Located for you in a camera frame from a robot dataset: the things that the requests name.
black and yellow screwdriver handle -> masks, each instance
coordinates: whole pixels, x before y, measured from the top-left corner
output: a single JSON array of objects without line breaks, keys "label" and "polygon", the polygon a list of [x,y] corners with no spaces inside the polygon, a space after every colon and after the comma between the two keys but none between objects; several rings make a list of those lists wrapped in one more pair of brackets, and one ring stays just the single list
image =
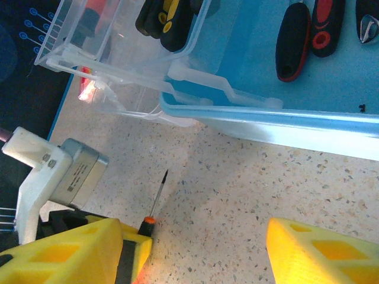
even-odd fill
[{"label": "black and yellow screwdriver handle", "polygon": [[172,0],[145,0],[136,20],[137,30],[145,36],[160,38]]},{"label": "black and yellow screwdriver handle", "polygon": [[190,0],[172,0],[160,35],[160,43],[164,48],[175,52],[185,46],[193,17]]},{"label": "black and yellow screwdriver handle", "polygon": [[149,15],[150,7],[153,4],[154,0],[145,0],[141,8],[140,14],[136,20],[137,31],[142,33],[144,36],[149,36],[150,34],[145,30],[144,24],[146,22],[147,16]]}]

black and red screwdriver handle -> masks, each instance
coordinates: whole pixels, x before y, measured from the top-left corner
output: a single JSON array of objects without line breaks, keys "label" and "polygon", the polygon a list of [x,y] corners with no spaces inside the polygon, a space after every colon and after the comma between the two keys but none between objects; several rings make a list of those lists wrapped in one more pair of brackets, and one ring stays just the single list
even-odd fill
[{"label": "black and red screwdriver handle", "polygon": [[344,13],[345,0],[316,0],[311,25],[314,55],[326,57],[336,50]]},{"label": "black and red screwdriver handle", "polygon": [[303,3],[290,5],[280,26],[275,63],[278,79],[283,82],[295,80],[306,61],[310,38],[310,13]]}]

screwdriver handle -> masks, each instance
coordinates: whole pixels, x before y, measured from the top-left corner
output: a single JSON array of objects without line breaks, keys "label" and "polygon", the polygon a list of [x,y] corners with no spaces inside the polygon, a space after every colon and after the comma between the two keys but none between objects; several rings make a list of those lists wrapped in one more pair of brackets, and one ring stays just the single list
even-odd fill
[{"label": "screwdriver handle", "polygon": [[107,0],[88,0],[78,22],[77,31],[86,37],[94,37],[96,26],[107,4]]},{"label": "screwdriver handle", "polygon": [[275,52],[280,81],[292,82],[299,76],[308,55],[309,35],[308,7],[300,2],[290,5],[280,26]]},{"label": "screwdriver handle", "polygon": [[144,29],[153,38],[160,38],[163,30],[163,25],[167,19],[167,12],[163,10],[164,2],[165,0],[153,0],[149,13],[146,17]]},{"label": "screwdriver handle", "polygon": [[311,25],[312,51],[318,57],[331,55],[341,33],[345,0],[316,0]]},{"label": "screwdriver handle", "polygon": [[144,36],[149,36],[149,33],[144,28],[144,24],[146,22],[147,16],[149,15],[150,7],[153,1],[154,0],[145,0],[136,20],[137,31],[142,33]]},{"label": "screwdriver handle", "polygon": [[154,232],[154,227],[155,227],[155,219],[150,216],[145,217],[138,230],[138,235],[151,237]]},{"label": "screwdriver handle", "polygon": [[160,43],[164,48],[175,52],[185,46],[193,17],[190,0],[172,0],[163,33],[160,35]]}]

screwdriver shaft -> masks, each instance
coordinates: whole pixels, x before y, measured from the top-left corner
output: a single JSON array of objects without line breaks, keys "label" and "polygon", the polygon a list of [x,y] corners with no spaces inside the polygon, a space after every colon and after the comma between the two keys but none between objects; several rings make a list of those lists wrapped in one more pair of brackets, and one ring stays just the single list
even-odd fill
[{"label": "screwdriver shaft", "polygon": [[168,170],[166,171],[165,176],[163,177],[162,183],[160,184],[158,193],[156,194],[156,198],[154,200],[154,204],[153,204],[152,210],[151,210],[150,215],[149,215],[150,217],[153,217],[156,205],[158,204],[158,200],[159,200],[160,194],[162,193],[162,189],[163,189],[163,187],[165,185],[165,182],[166,182],[167,174],[168,174]]}]

black mat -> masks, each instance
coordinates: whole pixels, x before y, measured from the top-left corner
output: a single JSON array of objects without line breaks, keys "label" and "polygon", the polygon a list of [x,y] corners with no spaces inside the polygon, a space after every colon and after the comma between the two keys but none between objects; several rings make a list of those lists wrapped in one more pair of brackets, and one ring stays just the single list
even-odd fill
[{"label": "black mat", "polygon": [[[70,74],[33,63],[58,4],[58,0],[0,0],[2,128],[14,131],[22,126],[40,137],[49,135]],[[0,152],[0,207],[15,208],[18,188],[29,171]]]}]

